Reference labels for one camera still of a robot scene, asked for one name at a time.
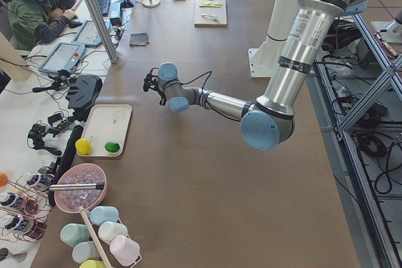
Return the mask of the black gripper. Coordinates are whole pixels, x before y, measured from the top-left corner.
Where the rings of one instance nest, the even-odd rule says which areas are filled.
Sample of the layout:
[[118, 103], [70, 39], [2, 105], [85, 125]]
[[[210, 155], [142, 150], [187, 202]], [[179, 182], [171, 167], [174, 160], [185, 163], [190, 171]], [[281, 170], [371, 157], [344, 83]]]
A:
[[160, 105], [166, 105], [166, 95], [158, 86], [158, 76], [153, 74], [153, 70], [158, 68], [152, 68], [144, 78], [143, 91], [148, 92], [149, 90], [155, 91], [161, 98]]

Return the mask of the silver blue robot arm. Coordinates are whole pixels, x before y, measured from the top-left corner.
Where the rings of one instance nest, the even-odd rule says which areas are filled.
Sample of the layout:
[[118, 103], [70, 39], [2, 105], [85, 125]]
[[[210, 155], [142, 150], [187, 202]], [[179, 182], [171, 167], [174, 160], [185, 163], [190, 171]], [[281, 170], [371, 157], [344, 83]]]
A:
[[293, 133], [293, 104], [312, 69], [318, 49], [335, 18], [359, 14], [368, 0], [291, 0], [297, 5], [293, 25], [285, 41], [273, 76], [264, 94], [246, 102], [203, 87], [185, 87], [177, 67], [162, 63], [158, 73], [149, 72], [144, 91], [154, 90], [172, 112], [199, 105], [240, 122], [242, 138], [254, 149], [265, 151], [287, 140]]

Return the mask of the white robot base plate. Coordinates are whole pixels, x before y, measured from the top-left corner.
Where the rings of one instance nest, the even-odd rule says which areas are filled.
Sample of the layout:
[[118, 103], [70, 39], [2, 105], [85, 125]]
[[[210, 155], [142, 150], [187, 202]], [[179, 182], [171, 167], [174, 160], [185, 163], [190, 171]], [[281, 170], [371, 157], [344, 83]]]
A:
[[274, 75], [277, 52], [260, 48], [248, 49], [249, 69], [253, 78], [269, 78]]

